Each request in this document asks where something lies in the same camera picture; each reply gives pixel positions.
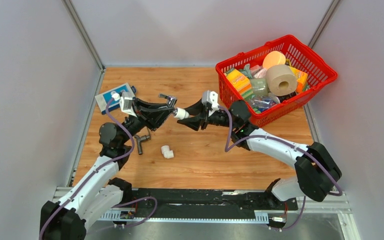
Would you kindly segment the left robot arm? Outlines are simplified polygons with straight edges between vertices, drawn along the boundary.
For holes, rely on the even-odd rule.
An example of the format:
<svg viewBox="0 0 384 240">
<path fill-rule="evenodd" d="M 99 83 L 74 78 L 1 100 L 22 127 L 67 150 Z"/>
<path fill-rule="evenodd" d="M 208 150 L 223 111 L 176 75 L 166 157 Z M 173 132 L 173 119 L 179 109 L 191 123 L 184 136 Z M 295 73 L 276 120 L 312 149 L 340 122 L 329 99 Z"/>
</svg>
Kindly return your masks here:
<svg viewBox="0 0 384 240">
<path fill-rule="evenodd" d="M 135 148 L 133 136 L 143 128 L 155 131 L 176 110 L 177 99 L 160 94 L 165 103 L 151 103 L 137 97 L 119 97 L 124 122 L 114 118 L 99 129 L 101 152 L 87 174 L 57 202 L 47 201 L 40 213 L 41 240 L 83 240 L 91 226 L 115 205 L 127 207 L 133 201 L 131 184 L 116 178 Z"/>
</svg>

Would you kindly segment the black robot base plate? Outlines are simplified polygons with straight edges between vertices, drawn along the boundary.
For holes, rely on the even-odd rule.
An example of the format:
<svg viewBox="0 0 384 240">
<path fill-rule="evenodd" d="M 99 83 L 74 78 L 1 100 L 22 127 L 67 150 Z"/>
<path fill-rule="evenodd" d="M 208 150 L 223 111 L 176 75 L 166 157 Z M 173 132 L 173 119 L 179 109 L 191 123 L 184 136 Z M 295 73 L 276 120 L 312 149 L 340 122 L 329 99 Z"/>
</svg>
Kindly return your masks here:
<svg viewBox="0 0 384 240">
<path fill-rule="evenodd" d="M 275 201 L 264 191 L 138 188 L 122 200 L 135 216 L 161 219 L 250 220 L 255 211 L 296 211 L 298 204 L 291 198 Z"/>
</svg>

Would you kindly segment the white PVC elbow on table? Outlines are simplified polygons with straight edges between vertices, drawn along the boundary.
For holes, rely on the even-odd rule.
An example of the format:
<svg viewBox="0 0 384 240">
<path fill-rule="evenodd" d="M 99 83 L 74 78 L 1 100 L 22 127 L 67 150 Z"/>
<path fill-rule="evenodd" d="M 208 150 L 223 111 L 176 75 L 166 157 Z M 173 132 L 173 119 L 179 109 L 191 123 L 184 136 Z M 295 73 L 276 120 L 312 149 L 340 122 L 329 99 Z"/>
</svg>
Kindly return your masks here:
<svg viewBox="0 0 384 240">
<path fill-rule="evenodd" d="M 168 145 L 163 145 L 160 149 L 164 158 L 171 159 L 174 157 L 174 152 Z"/>
</svg>

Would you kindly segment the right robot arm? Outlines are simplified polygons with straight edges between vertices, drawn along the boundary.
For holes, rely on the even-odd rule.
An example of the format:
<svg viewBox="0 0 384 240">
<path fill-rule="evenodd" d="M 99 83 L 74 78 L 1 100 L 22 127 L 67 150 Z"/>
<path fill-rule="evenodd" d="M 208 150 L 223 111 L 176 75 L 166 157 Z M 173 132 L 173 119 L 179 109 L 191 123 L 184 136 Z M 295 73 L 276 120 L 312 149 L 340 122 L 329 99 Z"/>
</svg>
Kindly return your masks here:
<svg viewBox="0 0 384 240">
<path fill-rule="evenodd" d="M 322 202 L 326 196 L 341 196 L 338 181 L 342 172 L 326 147 L 313 142 L 311 145 L 285 140 L 250 122 L 247 103 L 237 100 L 225 108 L 199 100 L 186 109 L 174 111 L 177 123 L 192 130 L 204 130 L 207 125 L 228 127 L 225 151 L 239 147 L 268 155 L 294 168 L 295 176 L 276 179 L 265 190 L 265 202 L 271 209 L 279 209 L 285 201 L 308 197 Z"/>
</svg>

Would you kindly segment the white PVC elbow fitting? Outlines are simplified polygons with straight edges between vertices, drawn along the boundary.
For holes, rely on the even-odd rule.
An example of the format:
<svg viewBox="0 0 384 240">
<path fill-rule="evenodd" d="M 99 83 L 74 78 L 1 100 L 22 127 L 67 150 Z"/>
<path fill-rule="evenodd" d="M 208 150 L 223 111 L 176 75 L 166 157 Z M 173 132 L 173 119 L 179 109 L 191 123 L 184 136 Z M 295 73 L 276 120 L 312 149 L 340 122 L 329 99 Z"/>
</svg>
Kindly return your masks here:
<svg viewBox="0 0 384 240">
<path fill-rule="evenodd" d="M 178 120 L 183 120 L 189 118 L 190 114 L 184 108 L 177 107 L 173 112 L 173 116 Z"/>
</svg>

